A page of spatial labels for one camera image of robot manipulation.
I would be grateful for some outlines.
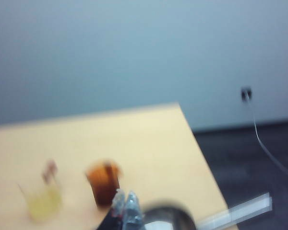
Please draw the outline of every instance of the light blue wall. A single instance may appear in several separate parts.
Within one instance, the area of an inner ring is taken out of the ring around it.
[[[288,119],[288,0],[0,0],[0,124],[178,101],[194,129]]]

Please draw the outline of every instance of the floor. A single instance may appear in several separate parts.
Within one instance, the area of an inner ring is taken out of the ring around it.
[[[288,123],[259,126],[270,152],[288,168]],[[269,192],[273,211],[238,225],[240,230],[288,230],[288,177],[259,146],[253,127],[195,133],[228,204],[233,207]]]

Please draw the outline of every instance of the power cord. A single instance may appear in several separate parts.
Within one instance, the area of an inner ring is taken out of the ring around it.
[[[255,127],[255,133],[256,133],[256,137],[258,140],[259,145],[261,146],[261,148],[264,150],[264,152],[268,155],[268,157],[270,158],[270,160],[285,174],[288,176],[288,168],[286,168],[281,162],[279,162],[278,159],[275,158],[275,156],[272,155],[272,153],[267,149],[267,147],[263,144],[263,142],[260,140],[259,136],[258,136],[258,132],[257,132],[257,125],[256,125],[256,120],[255,120],[255,115],[254,115],[254,111],[250,102],[250,98],[248,93],[245,91],[245,96],[246,96],[246,101],[250,107],[252,116],[253,116],[253,122],[254,122],[254,127]]]

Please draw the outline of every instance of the tabletop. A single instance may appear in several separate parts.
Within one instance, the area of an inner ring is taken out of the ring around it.
[[[63,207],[51,220],[36,224],[17,184],[39,176],[48,159],[58,166]],[[121,188],[133,190],[142,207],[172,201],[195,222],[227,209],[179,105],[173,103],[0,126],[0,230],[98,226],[106,210],[96,207],[84,172],[102,159],[119,165]]]

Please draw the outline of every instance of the orange cup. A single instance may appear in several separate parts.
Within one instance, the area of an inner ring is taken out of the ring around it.
[[[100,163],[86,172],[97,206],[112,204],[116,189],[120,188],[118,174],[117,165],[111,161]]]

